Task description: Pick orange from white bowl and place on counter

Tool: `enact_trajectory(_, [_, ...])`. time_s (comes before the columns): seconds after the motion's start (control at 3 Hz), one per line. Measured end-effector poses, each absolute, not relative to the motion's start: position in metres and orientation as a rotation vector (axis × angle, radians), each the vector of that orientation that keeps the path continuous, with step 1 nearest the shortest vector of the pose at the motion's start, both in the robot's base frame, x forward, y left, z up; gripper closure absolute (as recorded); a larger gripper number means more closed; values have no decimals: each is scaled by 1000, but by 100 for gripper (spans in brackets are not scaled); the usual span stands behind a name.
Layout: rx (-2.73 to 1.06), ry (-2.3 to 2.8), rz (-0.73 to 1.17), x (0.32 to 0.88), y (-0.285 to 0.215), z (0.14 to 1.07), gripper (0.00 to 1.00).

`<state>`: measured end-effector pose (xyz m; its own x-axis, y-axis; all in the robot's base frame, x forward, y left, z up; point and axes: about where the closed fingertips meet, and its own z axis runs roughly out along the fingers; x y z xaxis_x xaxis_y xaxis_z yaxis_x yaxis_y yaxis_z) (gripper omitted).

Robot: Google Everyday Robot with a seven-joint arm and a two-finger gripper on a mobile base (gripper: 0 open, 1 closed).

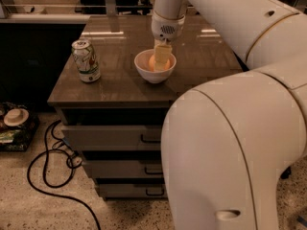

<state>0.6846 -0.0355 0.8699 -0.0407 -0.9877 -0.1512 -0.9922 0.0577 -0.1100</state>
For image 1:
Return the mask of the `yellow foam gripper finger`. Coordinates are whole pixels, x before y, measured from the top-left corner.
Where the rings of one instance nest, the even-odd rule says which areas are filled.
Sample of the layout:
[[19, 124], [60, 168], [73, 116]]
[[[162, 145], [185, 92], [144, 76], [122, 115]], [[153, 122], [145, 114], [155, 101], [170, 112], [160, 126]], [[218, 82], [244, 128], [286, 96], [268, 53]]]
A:
[[160, 41], [154, 46], [154, 70], [163, 71], [172, 53], [172, 46], [166, 41]]

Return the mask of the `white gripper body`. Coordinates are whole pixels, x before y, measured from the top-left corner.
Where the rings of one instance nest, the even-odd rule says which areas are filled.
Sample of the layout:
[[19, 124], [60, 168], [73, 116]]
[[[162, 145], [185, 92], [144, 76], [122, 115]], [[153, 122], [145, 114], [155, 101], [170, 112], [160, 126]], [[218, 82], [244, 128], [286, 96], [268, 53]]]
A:
[[155, 40], [171, 42], [181, 36], [185, 22], [184, 14], [154, 11], [152, 33]]

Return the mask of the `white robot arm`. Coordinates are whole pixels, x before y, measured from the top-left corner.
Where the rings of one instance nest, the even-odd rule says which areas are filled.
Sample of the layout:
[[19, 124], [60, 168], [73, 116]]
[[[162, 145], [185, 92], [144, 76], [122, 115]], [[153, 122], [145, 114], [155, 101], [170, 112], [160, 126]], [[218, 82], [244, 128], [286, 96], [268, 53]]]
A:
[[306, 154], [304, 13], [278, 0], [155, 0], [152, 31], [188, 1], [247, 66], [170, 107], [162, 167], [176, 230], [279, 230], [276, 186]]

